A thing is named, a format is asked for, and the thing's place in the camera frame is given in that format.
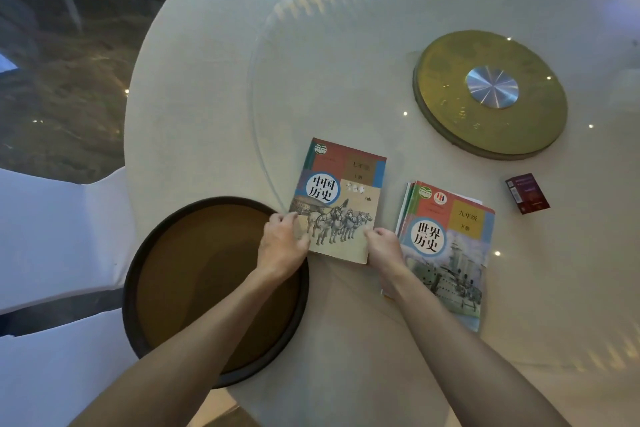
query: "finger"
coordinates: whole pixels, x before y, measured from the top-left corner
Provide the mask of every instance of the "finger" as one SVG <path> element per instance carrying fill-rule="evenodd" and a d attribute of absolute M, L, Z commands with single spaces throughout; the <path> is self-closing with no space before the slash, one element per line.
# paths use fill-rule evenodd
<path fill-rule="evenodd" d="M 298 212 L 287 213 L 282 219 L 282 223 L 293 226 L 293 222 L 296 221 L 296 218 L 298 218 Z"/>
<path fill-rule="evenodd" d="M 274 225 L 277 225 L 282 221 L 282 215 L 280 213 L 274 213 L 269 217 L 269 221 Z"/>
<path fill-rule="evenodd" d="M 307 253 L 309 251 L 309 245 L 311 245 L 311 237 L 309 237 L 308 233 L 305 233 L 302 238 L 298 240 L 298 247 Z"/>

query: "chinese history textbook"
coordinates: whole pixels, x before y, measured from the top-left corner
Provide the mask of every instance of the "chinese history textbook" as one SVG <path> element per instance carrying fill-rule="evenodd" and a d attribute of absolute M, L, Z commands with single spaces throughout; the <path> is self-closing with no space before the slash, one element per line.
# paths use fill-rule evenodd
<path fill-rule="evenodd" d="M 494 221 L 481 202 L 415 181 L 396 227 L 406 266 L 472 331 L 480 326 Z"/>
<path fill-rule="evenodd" d="M 387 158 L 313 138 L 290 212 L 311 238 L 310 250 L 365 264 L 365 229 L 376 219 Z"/>

